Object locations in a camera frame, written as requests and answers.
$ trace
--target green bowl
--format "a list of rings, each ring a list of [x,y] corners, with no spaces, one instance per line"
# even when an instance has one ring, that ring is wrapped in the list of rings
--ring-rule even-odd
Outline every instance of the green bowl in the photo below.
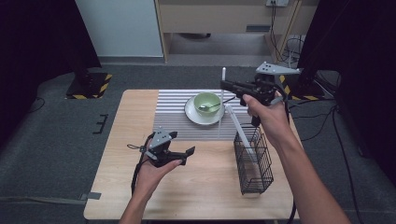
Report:
[[[220,109],[220,98],[213,92],[201,92],[194,98],[194,107],[201,116],[214,116]]]

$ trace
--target hazard tape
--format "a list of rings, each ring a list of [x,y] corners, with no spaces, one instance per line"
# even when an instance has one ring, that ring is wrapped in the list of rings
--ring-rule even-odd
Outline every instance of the hazard tape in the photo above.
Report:
[[[102,98],[102,96],[105,94],[108,83],[110,82],[110,79],[112,77],[113,77],[113,75],[107,74],[107,76],[106,76],[105,80],[103,81],[103,84],[102,84],[99,92],[97,92],[97,94],[94,94],[94,95],[73,94],[73,95],[67,96],[67,98],[68,99],[77,99],[77,100]]]
[[[289,100],[323,100],[324,97],[321,96],[313,96],[313,95],[303,95],[303,96],[295,96],[290,93],[290,87],[286,82],[285,76],[279,76],[280,83],[282,83],[283,90],[288,95]]]

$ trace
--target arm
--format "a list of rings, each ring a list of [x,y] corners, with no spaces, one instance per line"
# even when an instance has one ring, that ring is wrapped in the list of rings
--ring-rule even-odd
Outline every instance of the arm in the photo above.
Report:
[[[137,176],[134,194],[122,214],[120,224],[140,224],[152,193],[163,177],[180,164],[181,161],[170,161],[165,166],[157,168],[149,161],[144,162]]]
[[[350,223],[324,186],[303,147],[292,132],[284,105],[264,106],[244,95],[250,116],[260,116],[269,142],[276,149],[303,223]]]

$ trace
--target table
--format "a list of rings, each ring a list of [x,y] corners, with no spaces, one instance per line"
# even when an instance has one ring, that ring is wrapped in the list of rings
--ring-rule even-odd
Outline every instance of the table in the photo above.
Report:
[[[103,157],[92,184],[99,200],[87,201],[88,220],[120,219],[130,197],[134,167],[140,153],[127,144],[142,145],[152,133],[158,90],[129,90],[122,95]],[[297,131],[291,121],[295,134]],[[269,147],[274,182],[263,194],[242,195],[233,141],[172,141],[171,150],[195,146],[186,166],[160,183],[143,219],[286,219],[292,195],[274,148]]]
[[[277,50],[282,53],[289,35],[306,35],[318,0],[289,0],[286,7],[276,7],[274,35],[271,40],[273,8],[262,0],[154,0],[167,62],[172,34],[265,34],[274,63]]]

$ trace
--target wire mesh basket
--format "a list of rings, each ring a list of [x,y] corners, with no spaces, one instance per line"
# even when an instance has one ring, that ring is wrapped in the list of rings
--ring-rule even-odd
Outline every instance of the wire mesh basket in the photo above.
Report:
[[[251,125],[243,125],[242,130],[250,147],[244,146],[238,133],[233,140],[241,192],[263,193],[274,181],[265,137],[260,128]]]

